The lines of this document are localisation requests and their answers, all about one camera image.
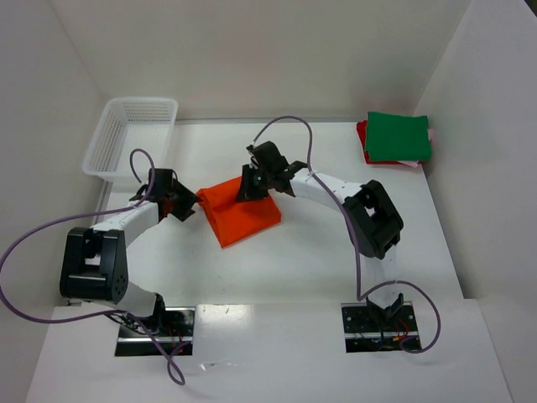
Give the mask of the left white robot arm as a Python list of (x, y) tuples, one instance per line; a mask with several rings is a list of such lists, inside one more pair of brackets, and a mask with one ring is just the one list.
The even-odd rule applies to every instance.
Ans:
[(128, 210), (66, 238), (60, 275), (63, 297), (108, 305), (140, 318), (151, 332), (167, 326), (164, 298), (135, 285), (128, 275), (128, 246), (171, 215), (185, 221), (201, 199), (172, 169), (149, 172), (149, 183), (129, 199)]

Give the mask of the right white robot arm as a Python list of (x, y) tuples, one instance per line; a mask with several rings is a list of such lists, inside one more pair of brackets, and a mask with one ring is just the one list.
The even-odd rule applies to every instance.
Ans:
[(343, 181), (305, 162), (290, 163), (270, 141), (251, 144), (247, 150), (251, 159), (242, 167), (237, 202), (263, 200), (273, 190), (341, 212), (358, 251), (357, 262), (364, 263), (378, 283), (395, 280), (395, 247), (404, 222), (380, 182)]

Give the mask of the orange t shirt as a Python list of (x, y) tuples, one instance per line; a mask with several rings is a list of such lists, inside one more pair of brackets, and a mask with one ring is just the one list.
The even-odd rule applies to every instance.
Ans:
[(241, 178), (201, 188), (196, 195), (220, 246), (224, 249), (278, 225), (282, 214), (269, 196), (259, 201), (235, 200)]

